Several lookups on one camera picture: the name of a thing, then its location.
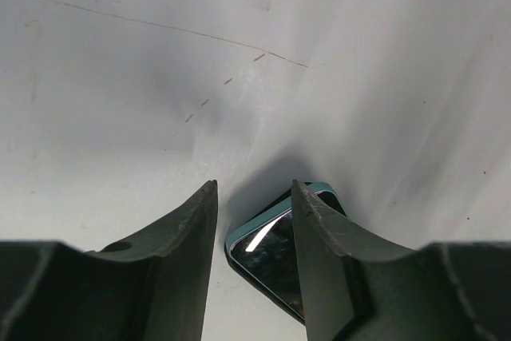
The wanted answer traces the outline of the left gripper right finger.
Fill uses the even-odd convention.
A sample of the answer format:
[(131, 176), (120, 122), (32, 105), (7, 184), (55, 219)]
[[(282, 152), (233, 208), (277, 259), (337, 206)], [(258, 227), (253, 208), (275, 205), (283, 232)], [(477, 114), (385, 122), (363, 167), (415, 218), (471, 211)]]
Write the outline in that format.
[(509, 243), (414, 250), (359, 226), (302, 182), (291, 202), (309, 340), (509, 339)]

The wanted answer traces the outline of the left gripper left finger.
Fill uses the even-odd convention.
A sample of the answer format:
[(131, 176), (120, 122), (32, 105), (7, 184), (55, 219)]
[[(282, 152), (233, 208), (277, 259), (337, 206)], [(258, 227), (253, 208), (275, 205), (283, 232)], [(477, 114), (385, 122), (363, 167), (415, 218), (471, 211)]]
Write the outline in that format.
[(2, 339), (200, 339), (217, 213), (210, 180), (99, 252), (61, 241), (2, 242)]

